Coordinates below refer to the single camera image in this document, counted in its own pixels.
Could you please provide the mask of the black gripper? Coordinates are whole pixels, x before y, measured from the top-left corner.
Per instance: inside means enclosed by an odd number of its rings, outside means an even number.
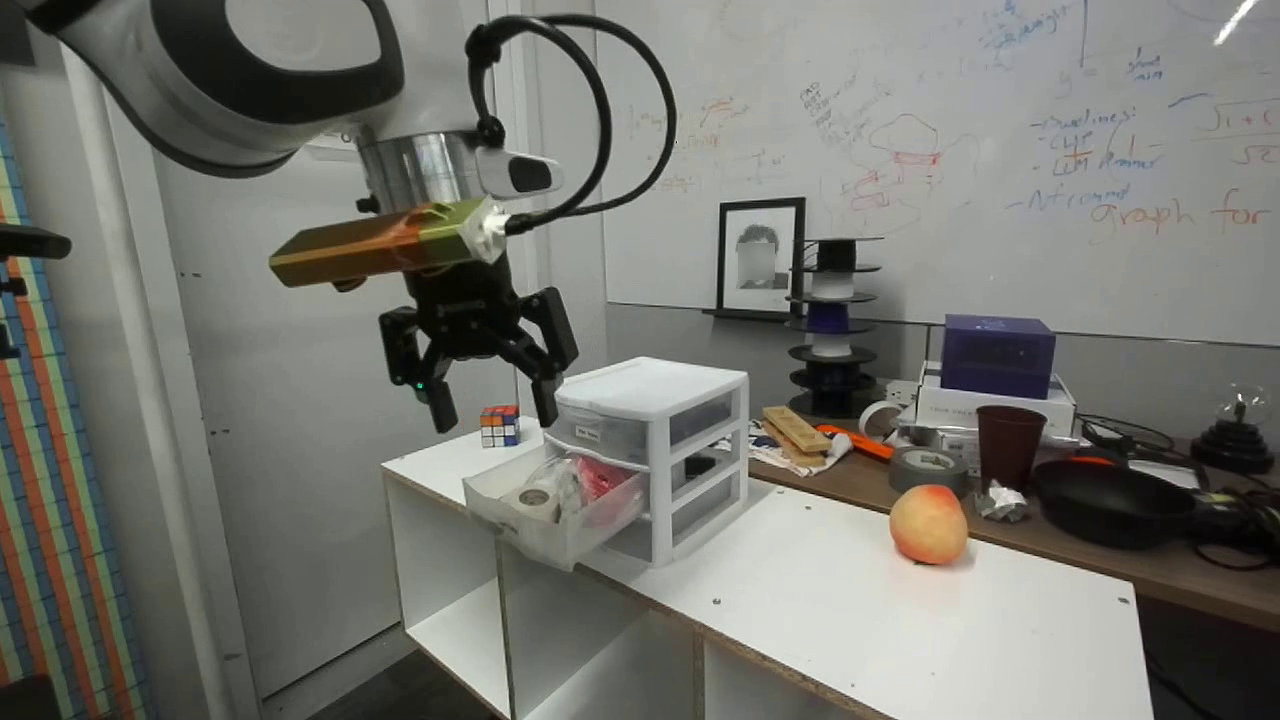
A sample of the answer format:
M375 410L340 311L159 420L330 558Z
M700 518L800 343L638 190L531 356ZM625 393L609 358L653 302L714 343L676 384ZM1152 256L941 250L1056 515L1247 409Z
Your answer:
M579 343L556 289L519 301L510 262L497 260L411 271L410 290L416 308L379 316L384 362L387 378L405 384L439 433L462 422L449 389L451 358L500 356L517 362L531 384L539 422L559 415L556 389Z

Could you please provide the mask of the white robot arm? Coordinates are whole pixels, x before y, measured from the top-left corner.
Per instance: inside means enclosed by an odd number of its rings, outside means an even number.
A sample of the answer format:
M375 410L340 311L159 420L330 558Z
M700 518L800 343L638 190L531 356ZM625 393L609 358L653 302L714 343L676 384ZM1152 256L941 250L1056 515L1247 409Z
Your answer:
M208 175L263 175L310 140L347 128L367 180L351 219L304 226L274 250L287 289L351 290L395 271L410 301L379 316L387 376L457 422L449 367L500 356L539 415L576 358L566 301L517 290L510 242L539 224L526 204L556 184L512 152L486 94L519 16L475 0L356 0L361 52L267 58L230 0L16 0L24 20L80 54L131 128Z

